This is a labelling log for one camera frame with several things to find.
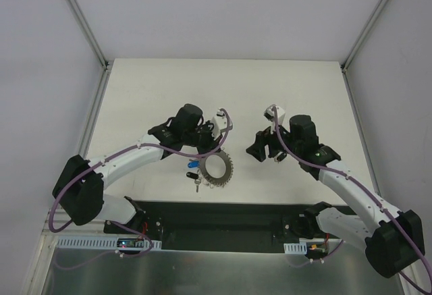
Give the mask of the metal disc with keyrings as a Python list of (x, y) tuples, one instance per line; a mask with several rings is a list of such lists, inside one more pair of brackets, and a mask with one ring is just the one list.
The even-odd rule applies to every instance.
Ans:
[(224, 188), (234, 174), (234, 164), (225, 151), (219, 151), (199, 161), (198, 173), (205, 186)]

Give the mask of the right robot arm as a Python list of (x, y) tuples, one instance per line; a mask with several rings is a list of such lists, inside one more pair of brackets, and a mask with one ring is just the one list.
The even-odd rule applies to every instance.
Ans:
[(246, 152), (260, 162), (267, 158), (280, 162), (291, 155), (302, 170), (330, 188), (354, 212), (345, 215), (319, 202), (290, 224), (295, 235), (307, 239), (336, 236), (363, 251), (372, 268), (386, 278), (417, 260), (426, 261), (421, 218), (412, 210), (401, 211), (359, 182), (340, 155), (319, 142), (309, 115), (291, 117), (288, 129), (282, 125), (284, 112), (279, 107), (271, 106), (264, 116), (271, 125), (256, 133)]

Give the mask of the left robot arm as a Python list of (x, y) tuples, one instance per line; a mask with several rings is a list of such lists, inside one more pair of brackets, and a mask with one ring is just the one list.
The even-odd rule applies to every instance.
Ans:
[(186, 103), (175, 116), (122, 150), (93, 159), (81, 155), (69, 158), (52, 191), (49, 229), (61, 231), (53, 225), (55, 211), (61, 207), (69, 215), (69, 222), (77, 226), (100, 219), (120, 225), (129, 234), (142, 231), (144, 211), (129, 196), (113, 196), (106, 189), (134, 170), (171, 155), (201, 160), (219, 153), (231, 129), (225, 109), (218, 109), (212, 119), (205, 120), (201, 108)]

